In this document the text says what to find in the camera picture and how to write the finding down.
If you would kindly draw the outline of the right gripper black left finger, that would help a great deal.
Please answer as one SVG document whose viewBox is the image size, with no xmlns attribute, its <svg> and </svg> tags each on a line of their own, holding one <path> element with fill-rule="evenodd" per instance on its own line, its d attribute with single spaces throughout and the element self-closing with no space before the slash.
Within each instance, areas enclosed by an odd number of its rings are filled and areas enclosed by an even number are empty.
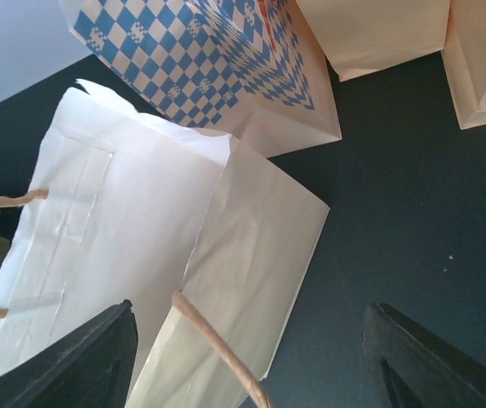
<svg viewBox="0 0 486 408">
<path fill-rule="evenodd" d="M 0 376 L 0 407 L 123 407 L 137 347 L 125 300 Z"/>
</svg>

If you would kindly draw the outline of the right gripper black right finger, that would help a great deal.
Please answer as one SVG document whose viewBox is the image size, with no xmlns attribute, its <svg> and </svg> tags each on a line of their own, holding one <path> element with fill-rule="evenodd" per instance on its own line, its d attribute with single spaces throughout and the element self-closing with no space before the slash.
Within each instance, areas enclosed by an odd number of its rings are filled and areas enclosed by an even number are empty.
<svg viewBox="0 0 486 408">
<path fill-rule="evenodd" d="M 486 366 L 386 303 L 361 343 L 380 407 L 486 407 Z"/>
</svg>

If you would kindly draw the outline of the cream paper bag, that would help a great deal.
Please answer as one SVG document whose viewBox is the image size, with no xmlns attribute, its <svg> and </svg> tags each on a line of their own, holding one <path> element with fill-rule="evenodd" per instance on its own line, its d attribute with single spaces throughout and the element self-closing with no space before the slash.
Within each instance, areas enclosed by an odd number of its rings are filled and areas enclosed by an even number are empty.
<svg viewBox="0 0 486 408">
<path fill-rule="evenodd" d="M 79 80 L 40 145 L 0 270 L 0 376 L 113 304 L 132 303 L 129 407 L 237 407 L 246 391 L 172 308 L 182 292 L 268 375 L 328 206 L 228 133 L 140 113 Z"/>
</svg>

